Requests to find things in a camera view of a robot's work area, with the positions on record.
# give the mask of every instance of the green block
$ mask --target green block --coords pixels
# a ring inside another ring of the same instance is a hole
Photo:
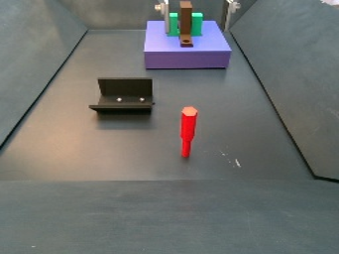
[[[192,13],[192,29],[191,29],[191,36],[203,36],[203,13]]]
[[[179,36],[179,28],[177,28],[177,13],[169,13],[169,33],[167,36]]]

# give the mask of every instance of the brown block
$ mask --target brown block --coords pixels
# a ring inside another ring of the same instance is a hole
[[[180,35],[180,47],[193,47],[191,35]]]
[[[180,35],[191,35],[192,9],[191,1],[180,1]]]
[[[180,1],[180,46],[193,47],[191,38],[192,28],[192,3],[191,1]]]

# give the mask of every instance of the purple platform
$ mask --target purple platform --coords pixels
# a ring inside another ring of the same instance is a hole
[[[204,21],[193,48],[181,48],[179,37],[167,37],[163,21],[148,21],[144,40],[145,68],[225,68],[231,48],[215,21]]]

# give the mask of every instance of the red hexagonal peg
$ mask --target red hexagonal peg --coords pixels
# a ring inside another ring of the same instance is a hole
[[[195,107],[184,107],[181,111],[181,133],[183,139],[181,156],[189,157],[191,143],[195,137],[197,110]]]

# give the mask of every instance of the black l-shaped holder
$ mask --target black l-shaped holder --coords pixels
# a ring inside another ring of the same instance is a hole
[[[100,100],[88,107],[97,112],[151,111],[152,78],[101,77],[97,79]]]

